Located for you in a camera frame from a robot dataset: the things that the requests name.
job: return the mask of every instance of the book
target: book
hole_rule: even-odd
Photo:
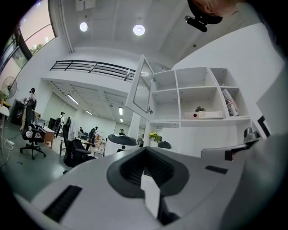
[[[230,93],[228,92],[227,89],[223,89],[222,93],[224,95],[224,99],[228,108],[228,112],[229,112],[229,116],[238,116],[238,107],[235,103],[235,101],[233,100],[233,98],[231,97]]]

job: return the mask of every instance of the ergonomic chair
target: ergonomic chair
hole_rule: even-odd
[[[232,161],[232,155],[241,150],[245,150],[261,140],[258,132],[252,132],[252,128],[247,128],[244,131],[244,142],[237,146],[229,146],[222,148],[203,149],[201,151],[201,158],[211,160],[229,160]]]
[[[46,154],[44,152],[41,151],[41,148],[39,146],[36,146],[37,143],[43,143],[44,142],[44,137],[42,136],[42,138],[36,138],[35,135],[36,133],[41,133],[40,130],[38,130],[39,127],[42,127],[40,125],[35,124],[35,126],[37,127],[37,129],[35,128],[35,126],[32,124],[32,118],[34,118],[34,113],[32,112],[32,110],[35,108],[35,103],[33,102],[33,100],[29,100],[29,102],[27,103],[27,107],[26,107],[26,119],[25,119],[25,126],[22,130],[22,138],[25,141],[29,141],[31,144],[26,144],[26,147],[20,148],[20,153],[23,153],[24,149],[31,149],[31,153],[32,153],[32,160],[35,159],[34,155],[33,155],[33,151],[36,150],[37,152],[43,153],[43,156],[46,157]],[[31,131],[33,132],[33,135],[31,138],[26,136],[26,132],[27,131]]]
[[[66,124],[63,125],[63,138],[66,147],[66,153],[63,161],[68,167],[75,167],[85,161],[95,159],[95,157],[88,156],[88,154],[90,154],[91,152],[86,151],[84,149],[80,140],[78,139],[75,139],[73,141],[68,140],[70,125],[71,125],[71,119],[70,117],[68,117]]]

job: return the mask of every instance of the backpack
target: backpack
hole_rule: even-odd
[[[94,137],[95,130],[96,130],[95,128],[91,129],[89,136],[88,136],[89,140],[92,140],[92,138]]]
[[[60,125],[60,123],[61,123],[61,118],[60,118],[60,116],[56,119],[56,121],[55,121],[55,125],[57,125],[57,126],[59,126]]]

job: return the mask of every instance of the ceiling light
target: ceiling light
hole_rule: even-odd
[[[134,26],[134,28],[133,28],[133,32],[134,32],[136,35],[141,36],[141,35],[143,35],[143,34],[145,33],[145,28],[144,28],[144,26],[142,26],[142,25],[136,25],[136,26]]]
[[[83,32],[85,32],[87,29],[88,29],[87,23],[86,23],[86,22],[82,22],[82,23],[80,24],[80,30],[83,31]]]
[[[123,115],[123,108],[119,107],[119,114]]]
[[[79,103],[78,103],[74,98],[72,98],[71,95],[68,94],[67,96],[68,96],[72,101],[74,101],[76,104],[79,105]]]
[[[86,113],[89,113],[90,115],[92,115],[89,111],[87,111],[87,110],[85,110],[86,111]]]

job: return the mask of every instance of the black metal railing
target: black metal railing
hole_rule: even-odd
[[[50,70],[63,71],[83,71],[88,73],[100,73],[111,77],[123,79],[124,81],[132,81],[135,75],[135,70],[117,66],[104,62],[94,61],[56,61]]]

